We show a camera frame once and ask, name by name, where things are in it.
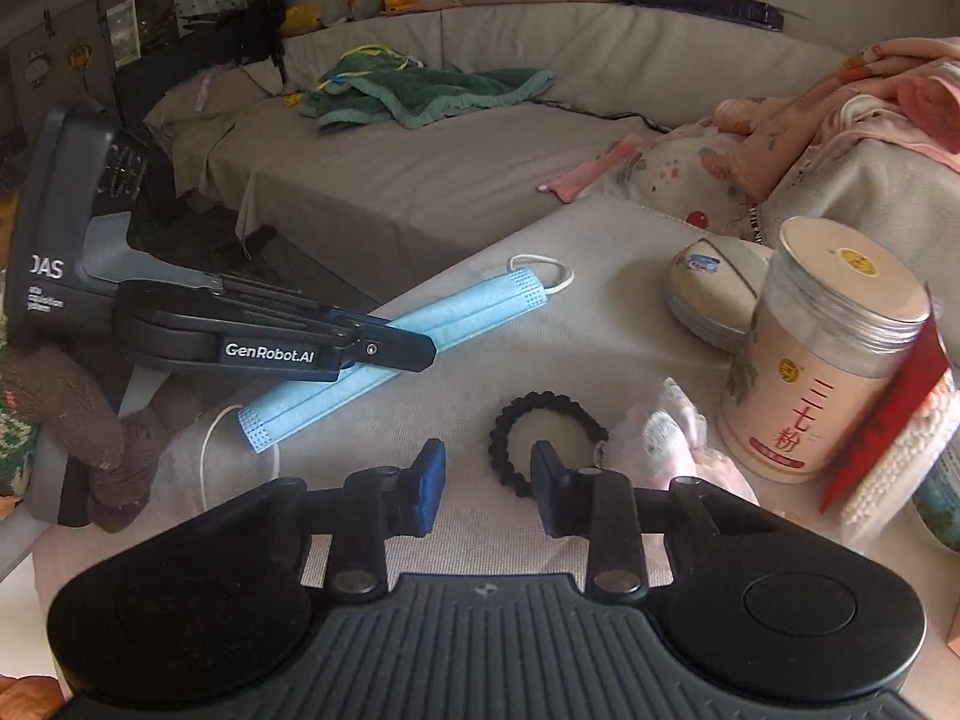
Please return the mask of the white floral pillow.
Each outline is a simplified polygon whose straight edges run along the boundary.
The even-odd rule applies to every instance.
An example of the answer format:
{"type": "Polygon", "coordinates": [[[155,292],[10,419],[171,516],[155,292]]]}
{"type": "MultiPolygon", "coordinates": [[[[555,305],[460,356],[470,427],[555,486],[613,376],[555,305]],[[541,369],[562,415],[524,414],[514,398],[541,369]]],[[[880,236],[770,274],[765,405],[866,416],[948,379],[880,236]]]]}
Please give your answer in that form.
{"type": "Polygon", "coordinates": [[[605,153],[539,185],[563,203],[613,197],[698,229],[753,241],[752,204],[734,184],[727,156],[740,135],[693,124],[661,135],[628,133],[605,153]]]}

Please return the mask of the beige lidded powder jar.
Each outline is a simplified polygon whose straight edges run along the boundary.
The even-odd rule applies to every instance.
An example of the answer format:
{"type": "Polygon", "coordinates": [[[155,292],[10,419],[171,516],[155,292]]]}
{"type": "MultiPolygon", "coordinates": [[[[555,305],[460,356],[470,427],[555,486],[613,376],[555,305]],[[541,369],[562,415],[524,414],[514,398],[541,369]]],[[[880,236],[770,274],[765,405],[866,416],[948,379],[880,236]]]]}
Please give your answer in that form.
{"type": "Polygon", "coordinates": [[[930,315],[921,281],[862,232],[825,218],[782,223],[719,404],[734,460],[778,483],[825,472],[930,315]]]}

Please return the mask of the red paper packet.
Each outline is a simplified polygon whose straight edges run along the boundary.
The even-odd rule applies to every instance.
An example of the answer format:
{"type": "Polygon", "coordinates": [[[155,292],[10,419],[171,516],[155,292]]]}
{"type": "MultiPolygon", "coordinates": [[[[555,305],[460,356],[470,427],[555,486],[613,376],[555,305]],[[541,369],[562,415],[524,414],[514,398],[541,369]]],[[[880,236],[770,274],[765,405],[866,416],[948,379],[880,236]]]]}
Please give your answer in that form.
{"type": "Polygon", "coordinates": [[[923,405],[950,369],[949,356],[940,338],[937,321],[939,304],[932,294],[928,294],[928,298],[931,313],[919,330],[908,356],[884,396],[841,452],[841,463],[820,502],[822,514],[831,509],[835,502],[851,494],[866,479],[867,473],[892,447],[919,406],[923,405]]]}

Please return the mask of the dark flat cushion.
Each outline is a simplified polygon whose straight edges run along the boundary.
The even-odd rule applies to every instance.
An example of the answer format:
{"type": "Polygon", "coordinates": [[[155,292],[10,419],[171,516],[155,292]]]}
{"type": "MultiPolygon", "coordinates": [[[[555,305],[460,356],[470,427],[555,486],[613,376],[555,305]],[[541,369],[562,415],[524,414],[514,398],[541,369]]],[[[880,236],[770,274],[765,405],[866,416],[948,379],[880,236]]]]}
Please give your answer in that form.
{"type": "Polygon", "coordinates": [[[758,0],[613,0],[615,4],[658,8],[686,15],[729,21],[740,26],[781,32],[784,15],[773,5],[758,0]]]}

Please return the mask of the pink floral blanket pile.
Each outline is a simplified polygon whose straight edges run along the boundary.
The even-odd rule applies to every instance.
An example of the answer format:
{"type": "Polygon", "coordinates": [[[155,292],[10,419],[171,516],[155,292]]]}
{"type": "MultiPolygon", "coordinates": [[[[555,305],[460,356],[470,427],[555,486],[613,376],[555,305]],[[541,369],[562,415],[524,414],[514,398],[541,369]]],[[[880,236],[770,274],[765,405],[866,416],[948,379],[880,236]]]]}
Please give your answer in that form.
{"type": "Polygon", "coordinates": [[[862,140],[900,146],[958,167],[958,41],[901,37],[872,44],[792,98],[737,98],[713,124],[731,151],[709,161],[758,205],[862,140]]]}

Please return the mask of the round white tin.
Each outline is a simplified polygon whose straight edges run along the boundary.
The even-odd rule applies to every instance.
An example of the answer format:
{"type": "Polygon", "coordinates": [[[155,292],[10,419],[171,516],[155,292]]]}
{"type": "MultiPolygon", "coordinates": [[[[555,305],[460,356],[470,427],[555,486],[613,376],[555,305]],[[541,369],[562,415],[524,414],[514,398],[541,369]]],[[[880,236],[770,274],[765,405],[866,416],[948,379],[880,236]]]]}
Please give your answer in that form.
{"type": "Polygon", "coordinates": [[[665,304],[695,337],[735,355],[747,343],[773,250],[708,234],[681,250],[665,278],[665,304]]]}

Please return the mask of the bag of white beads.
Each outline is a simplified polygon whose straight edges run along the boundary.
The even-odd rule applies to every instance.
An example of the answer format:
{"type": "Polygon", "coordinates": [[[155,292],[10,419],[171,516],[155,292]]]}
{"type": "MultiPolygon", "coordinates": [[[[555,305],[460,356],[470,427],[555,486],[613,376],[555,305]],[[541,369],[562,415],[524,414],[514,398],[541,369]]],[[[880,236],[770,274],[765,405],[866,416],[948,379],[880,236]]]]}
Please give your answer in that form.
{"type": "Polygon", "coordinates": [[[876,539],[916,493],[957,429],[957,385],[947,369],[843,505],[841,543],[862,551],[876,539]]]}

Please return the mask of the green towel blanket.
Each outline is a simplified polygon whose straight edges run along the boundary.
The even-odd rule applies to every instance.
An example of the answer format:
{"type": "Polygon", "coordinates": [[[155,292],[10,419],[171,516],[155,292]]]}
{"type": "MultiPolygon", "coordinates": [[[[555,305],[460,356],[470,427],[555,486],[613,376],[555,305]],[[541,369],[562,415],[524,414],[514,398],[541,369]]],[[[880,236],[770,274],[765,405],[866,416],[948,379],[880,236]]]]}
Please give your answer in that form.
{"type": "Polygon", "coordinates": [[[317,130],[394,122],[420,130],[479,110],[537,101],[555,85],[550,70],[498,68],[467,73],[427,67],[381,44],[347,50],[295,107],[317,130]]]}

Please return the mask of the pink plastic packet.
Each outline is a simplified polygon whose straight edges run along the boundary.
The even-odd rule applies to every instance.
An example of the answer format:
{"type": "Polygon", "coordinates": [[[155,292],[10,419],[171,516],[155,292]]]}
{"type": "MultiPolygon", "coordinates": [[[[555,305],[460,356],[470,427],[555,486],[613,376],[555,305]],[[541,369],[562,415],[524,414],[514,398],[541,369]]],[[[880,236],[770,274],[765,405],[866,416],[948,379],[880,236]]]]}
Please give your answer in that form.
{"type": "Polygon", "coordinates": [[[658,396],[640,401],[608,429],[596,449],[596,465],[622,473],[635,488],[667,489],[675,478],[698,478],[750,504],[754,488],[732,458],[708,442],[708,419],[672,377],[658,396]]]}

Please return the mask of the brown knitted glove sleeve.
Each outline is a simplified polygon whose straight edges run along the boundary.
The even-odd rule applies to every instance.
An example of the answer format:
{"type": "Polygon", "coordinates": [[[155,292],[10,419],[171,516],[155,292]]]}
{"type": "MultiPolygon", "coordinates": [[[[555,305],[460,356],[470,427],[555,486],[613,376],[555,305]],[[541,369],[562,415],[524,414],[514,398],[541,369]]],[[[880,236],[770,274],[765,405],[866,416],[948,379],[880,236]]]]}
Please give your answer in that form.
{"type": "Polygon", "coordinates": [[[25,465],[47,429],[89,472],[86,511],[107,533],[130,527],[151,497],[161,455],[199,419],[189,380],[166,379],[148,405],[121,418],[101,387],[57,346],[2,349],[2,457],[25,465]]]}

